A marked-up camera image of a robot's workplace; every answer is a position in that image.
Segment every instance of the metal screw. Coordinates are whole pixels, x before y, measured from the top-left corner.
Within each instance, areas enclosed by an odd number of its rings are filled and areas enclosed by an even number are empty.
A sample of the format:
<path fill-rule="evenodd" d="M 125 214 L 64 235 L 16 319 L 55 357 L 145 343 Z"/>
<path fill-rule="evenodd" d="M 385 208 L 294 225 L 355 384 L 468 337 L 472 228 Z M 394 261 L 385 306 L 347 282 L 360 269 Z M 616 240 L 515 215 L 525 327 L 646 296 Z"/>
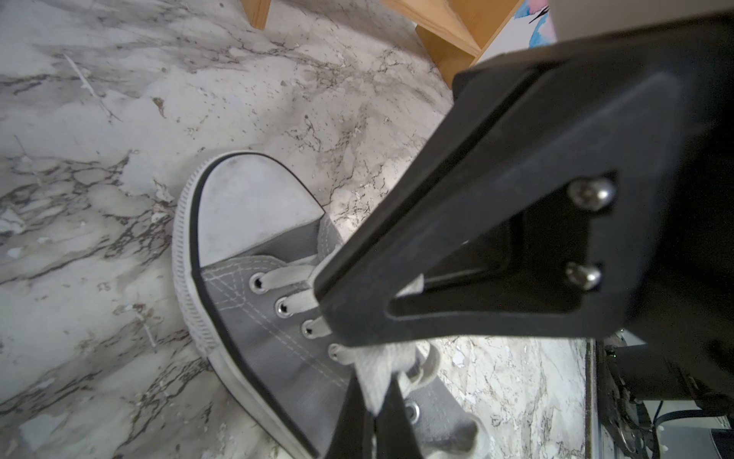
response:
<path fill-rule="evenodd" d="M 606 177 L 579 178 L 568 185 L 566 193 L 576 207 L 596 212 L 614 200 L 617 187 Z"/>
<path fill-rule="evenodd" d="M 566 279 L 585 292 L 601 282 L 601 271 L 593 264 L 566 263 Z"/>

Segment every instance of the marble floor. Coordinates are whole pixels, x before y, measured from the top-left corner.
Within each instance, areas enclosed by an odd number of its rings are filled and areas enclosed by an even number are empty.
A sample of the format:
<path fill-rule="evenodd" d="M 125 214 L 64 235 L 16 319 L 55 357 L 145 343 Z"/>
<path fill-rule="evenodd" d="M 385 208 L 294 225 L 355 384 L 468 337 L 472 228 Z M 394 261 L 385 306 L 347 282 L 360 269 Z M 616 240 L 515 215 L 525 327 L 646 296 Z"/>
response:
<path fill-rule="evenodd" d="M 292 168 L 349 236 L 451 107 L 376 0 L 0 2 L 0 455 L 287 458 L 196 353 L 171 278 L 203 160 Z M 584 456 L 582 341 L 440 340 L 494 458 Z"/>

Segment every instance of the metal eyelet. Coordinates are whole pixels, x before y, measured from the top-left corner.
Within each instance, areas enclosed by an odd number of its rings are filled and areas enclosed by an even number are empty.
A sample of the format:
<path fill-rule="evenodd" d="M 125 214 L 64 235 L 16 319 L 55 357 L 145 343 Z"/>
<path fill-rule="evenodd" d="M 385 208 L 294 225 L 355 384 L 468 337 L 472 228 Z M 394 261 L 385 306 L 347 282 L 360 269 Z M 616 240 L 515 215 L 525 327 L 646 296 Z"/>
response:
<path fill-rule="evenodd" d="M 263 284 L 260 281 L 260 278 L 264 275 L 264 272 L 256 272 L 252 277 L 250 277 L 250 290 L 256 294 L 263 294 L 268 291 L 268 289 L 263 288 Z"/>
<path fill-rule="evenodd" d="M 411 399 L 405 399 L 405 415 L 410 424 L 418 422 L 418 418 L 421 417 L 421 409 L 418 407 L 418 403 Z"/>
<path fill-rule="evenodd" d="M 288 297 L 280 297 L 275 301 L 275 314 L 281 319 L 288 319 L 290 316 L 293 315 L 292 312 L 288 312 L 286 298 Z"/>
<path fill-rule="evenodd" d="M 329 344 L 329 347 L 328 347 L 329 358 L 332 359 L 334 362 L 339 362 L 337 351 L 339 350 L 340 347 L 341 345 L 336 344 L 336 343 Z"/>
<path fill-rule="evenodd" d="M 311 328 L 311 324 L 313 324 L 313 320 L 309 319 L 301 324 L 301 333 L 303 333 L 303 336 L 305 336 L 308 339 L 316 339 L 316 337 L 313 335 L 313 329 Z"/>

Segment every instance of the shoelace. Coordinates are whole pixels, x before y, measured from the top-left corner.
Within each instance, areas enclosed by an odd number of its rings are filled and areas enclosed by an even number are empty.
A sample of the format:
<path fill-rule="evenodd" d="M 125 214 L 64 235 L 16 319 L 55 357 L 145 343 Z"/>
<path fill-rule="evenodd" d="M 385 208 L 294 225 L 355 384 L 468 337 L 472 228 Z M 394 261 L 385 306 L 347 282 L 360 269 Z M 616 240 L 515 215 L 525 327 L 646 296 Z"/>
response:
<path fill-rule="evenodd" d="M 331 252 L 316 266 L 305 264 L 310 260 L 300 260 L 287 266 L 276 268 L 268 272 L 257 272 L 250 277 L 250 289 L 256 294 L 263 294 L 273 289 L 283 288 L 298 283 L 306 283 L 307 289 L 280 297 L 273 305 L 275 313 L 281 318 L 288 318 L 294 314 L 310 311 L 319 306 L 319 301 L 313 293 L 313 282 L 316 276 L 324 269 L 337 250 Z M 413 282 L 406 285 L 396 297 L 407 294 L 421 293 L 424 289 L 423 276 L 418 276 Z M 331 334 L 329 325 L 323 316 L 309 319 L 301 324 L 301 333 L 307 339 L 317 339 Z M 329 357 L 342 364 L 354 365 L 357 379 L 360 381 L 365 405 L 375 416 L 382 408 L 382 402 L 387 394 L 392 374 L 398 373 L 403 398 L 411 391 L 430 384 L 438 375 L 440 367 L 440 351 L 433 343 L 430 344 L 428 356 L 418 363 L 417 372 L 412 376 L 407 373 L 415 366 L 415 343 L 386 344 L 373 347 L 346 347 L 342 344 L 329 344 Z M 474 438 L 471 451 L 463 453 L 447 452 L 443 450 L 425 451 L 426 459 L 480 459 L 485 458 L 489 451 L 489 436 L 484 425 L 471 415 L 478 432 Z"/>
<path fill-rule="evenodd" d="M 284 297 L 280 297 L 275 301 L 273 307 L 275 313 L 281 318 L 288 318 L 294 314 L 310 311 L 319 306 L 319 301 L 313 293 L 313 282 L 316 276 L 323 270 L 331 258 L 336 254 L 334 250 L 325 257 L 316 266 L 304 264 L 304 261 L 296 261 L 287 266 L 276 268 L 268 272 L 257 272 L 250 277 L 250 289 L 256 294 L 263 294 L 273 289 L 280 289 L 298 283 L 306 283 L 307 289 L 293 293 Z M 400 297 L 406 294 L 419 293 L 423 291 L 423 276 L 418 276 L 413 282 L 405 286 L 396 296 Z M 331 334 L 329 325 L 324 317 L 319 316 L 315 319 L 309 319 L 301 324 L 301 333 L 307 339 L 317 339 Z M 362 363 L 380 360 L 392 360 L 386 368 L 391 374 L 393 369 L 402 369 L 399 373 L 398 382 L 404 396 L 411 391 L 421 388 L 436 377 L 440 364 L 440 352 L 433 344 L 431 344 L 429 354 L 426 359 L 420 362 L 418 371 L 411 377 L 407 376 L 406 371 L 415 363 L 415 344 L 389 344 L 387 346 L 369 347 L 369 348 L 349 348 L 341 344 L 332 343 L 328 347 L 329 357 L 342 365 L 355 365 L 359 372 Z M 377 411 L 382 406 L 382 398 L 380 395 L 381 388 L 375 391 L 375 400 L 368 405 L 373 405 Z"/>

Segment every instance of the wooden leg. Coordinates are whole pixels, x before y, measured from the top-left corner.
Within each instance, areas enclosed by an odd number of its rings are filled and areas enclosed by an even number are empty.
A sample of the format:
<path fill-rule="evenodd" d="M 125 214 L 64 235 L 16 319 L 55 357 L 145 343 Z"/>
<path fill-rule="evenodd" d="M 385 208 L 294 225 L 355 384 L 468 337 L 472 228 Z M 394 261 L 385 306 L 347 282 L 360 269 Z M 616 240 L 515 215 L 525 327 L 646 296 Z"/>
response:
<path fill-rule="evenodd" d="M 256 29 L 265 29 L 270 10 L 270 0 L 241 0 L 250 24 Z"/>
<path fill-rule="evenodd" d="M 451 87 L 457 73 L 468 69 L 474 62 L 474 56 L 458 49 L 423 27 L 416 26 L 415 32 L 418 33 L 418 37 L 438 67 L 438 71 L 441 72 L 441 76 L 446 80 L 448 87 Z"/>

